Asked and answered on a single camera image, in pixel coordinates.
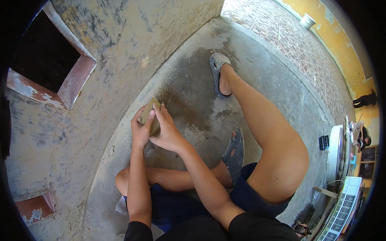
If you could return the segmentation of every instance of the hand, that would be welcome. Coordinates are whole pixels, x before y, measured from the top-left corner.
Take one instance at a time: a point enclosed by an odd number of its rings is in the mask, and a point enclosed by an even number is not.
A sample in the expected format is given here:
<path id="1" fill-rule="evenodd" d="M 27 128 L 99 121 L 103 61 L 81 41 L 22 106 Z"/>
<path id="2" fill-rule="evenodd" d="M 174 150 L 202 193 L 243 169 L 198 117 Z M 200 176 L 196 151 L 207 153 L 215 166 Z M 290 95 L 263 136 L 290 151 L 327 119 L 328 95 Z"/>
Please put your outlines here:
<path id="1" fill-rule="evenodd" d="M 147 121 L 143 126 L 141 126 L 137 121 L 138 117 L 141 115 L 145 107 L 146 105 L 139 109 L 131 120 L 132 149 L 144 149 L 150 137 L 150 128 L 151 123 L 153 123 L 155 111 L 150 111 L 149 117 L 147 118 Z"/>
<path id="2" fill-rule="evenodd" d="M 159 137 L 150 137 L 150 141 L 159 147 L 173 152 L 179 152 L 183 146 L 189 145 L 189 142 L 181 135 L 172 117 L 165 108 L 164 103 L 161 104 L 159 110 L 156 105 L 153 105 L 156 111 L 157 119 L 161 127 Z"/>

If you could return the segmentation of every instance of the person in black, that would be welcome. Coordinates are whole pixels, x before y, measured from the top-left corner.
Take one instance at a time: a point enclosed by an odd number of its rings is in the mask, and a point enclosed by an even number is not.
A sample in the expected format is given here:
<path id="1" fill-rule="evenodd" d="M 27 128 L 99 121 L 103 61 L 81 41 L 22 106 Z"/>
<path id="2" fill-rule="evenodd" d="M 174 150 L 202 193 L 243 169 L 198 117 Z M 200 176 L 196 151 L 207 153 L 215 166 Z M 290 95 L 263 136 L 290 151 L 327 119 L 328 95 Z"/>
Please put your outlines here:
<path id="1" fill-rule="evenodd" d="M 361 130 L 358 136 L 358 139 L 354 141 L 353 145 L 358 147 L 358 153 L 363 151 L 363 149 L 366 148 L 366 146 L 369 146 L 371 144 L 371 138 L 367 133 L 366 127 L 363 126 L 364 122 L 360 121 L 354 124 L 354 126 L 359 126 L 359 129 Z"/>
<path id="2" fill-rule="evenodd" d="M 236 145 L 227 148 L 219 165 L 210 170 L 178 131 L 164 104 L 160 109 L 153 106 L 143 126 L 137 121 L 142 107 L 131 121 L 130 167 L 121 170 L 115 179 L 118 190 L 127 197 L 130 215 L 124 240 L 151 241 L 151 223 L 165 232 L 157 241 L 299 240 L 288 225 L 275 217 L 285 210 L 307 172 L 306 146 L 279 109 L 235 73 L 227 57 L 214 53 L 210 65 L 217 96 L 236 97 L 249 129 L 263 149 L 262 156 L 258 163 L 240 170 L 233 186 L 232 172 L 224 160 L 244 158 L 239 128 L 229 142 L 229 146 Z M 150 137 L 155 116 L 161 134 Z M 178 153 L 187 171 L 146 168 L 144 148 L 149 139 Z M 233 190 L 228 194 L 225 188 L 229 185 Z M 181 193 L 189 189 L 195 189 L 201 201 Z"/>
<path id="3" fill-rule="evenodd" d="M 362 106 L 367 105 L 375 105 L 377 103 L 377 95 L 373 89 L 371 89 L 371 94 L 364 95 L 359 97 L 356 100 L 353 100 L 354 108 L 360 108 Z"/>

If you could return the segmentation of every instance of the navy shorts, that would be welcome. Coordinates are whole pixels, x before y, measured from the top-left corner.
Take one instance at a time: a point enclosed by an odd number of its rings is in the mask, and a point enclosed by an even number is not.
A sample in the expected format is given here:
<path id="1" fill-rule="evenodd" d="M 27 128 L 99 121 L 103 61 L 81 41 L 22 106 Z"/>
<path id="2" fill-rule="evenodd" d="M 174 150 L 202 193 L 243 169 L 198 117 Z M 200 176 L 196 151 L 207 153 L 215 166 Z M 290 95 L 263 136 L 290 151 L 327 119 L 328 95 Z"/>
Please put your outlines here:
<path id="1" fill-rule="evenodd" d="M 230 198 L 233 203 L 245 211 L 260 209 L 268 217 L 275 218 L 287 208 L 292 197 L 278 205 L 272 205 L 264 201 L 247 183 L 247 179 L 252 174 L 256 164 L 251 163 L 241 169 L 240 177 L 229 194 Z M 150 193 L 152 202 L 151 222 L 165 233 L 174 225 L 198 215 L 211 217 L 200 201 L 180 192 L 165 190 L 158 183 L 150 188 Z"/>

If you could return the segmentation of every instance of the sandpaper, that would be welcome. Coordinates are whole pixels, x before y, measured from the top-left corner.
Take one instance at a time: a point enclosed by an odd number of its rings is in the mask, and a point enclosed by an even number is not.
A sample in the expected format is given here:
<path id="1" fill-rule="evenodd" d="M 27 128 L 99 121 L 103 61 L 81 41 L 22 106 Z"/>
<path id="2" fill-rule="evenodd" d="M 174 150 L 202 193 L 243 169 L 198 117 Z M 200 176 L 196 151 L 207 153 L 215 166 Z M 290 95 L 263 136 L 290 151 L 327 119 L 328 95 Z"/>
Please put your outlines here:
<path id="1" fill-rule="evenodd" d="M 146 123 L 150 111 L 153 110 L 153 103 L 156 104 L 156 107 L 158 109 L 161 108 L 161 104 L 158 102 L 158 100 L 152 97 L 150 102 L 147 104 L 147 106 L 145 107 L 145 109 L 142 111 L 141 115 L 137 119 L 139 124 L 144 125 Z M 157 119 L 157 116 L 154 116 L 153 123 L 151 123 L 150 135 L 156 137 L 160 133 L 160 130 L 161 129 L 159 126 L 159 121 Z"/>

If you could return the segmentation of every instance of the white vent grille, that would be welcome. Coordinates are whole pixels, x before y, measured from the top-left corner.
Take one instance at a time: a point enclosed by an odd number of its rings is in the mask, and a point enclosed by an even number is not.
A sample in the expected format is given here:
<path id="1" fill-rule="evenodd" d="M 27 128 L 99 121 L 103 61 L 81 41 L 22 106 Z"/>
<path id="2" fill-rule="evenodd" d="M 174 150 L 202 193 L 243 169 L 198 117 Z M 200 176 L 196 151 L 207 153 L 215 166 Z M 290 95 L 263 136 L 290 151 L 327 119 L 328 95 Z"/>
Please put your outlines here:
<path id="1" fill-rule="evenodd" d="M 338 238 L 352 212 L 361 183 L 361 177 L 346 177 L 338 202 L 324 223 L 317 241 L 335 241 Z"/>

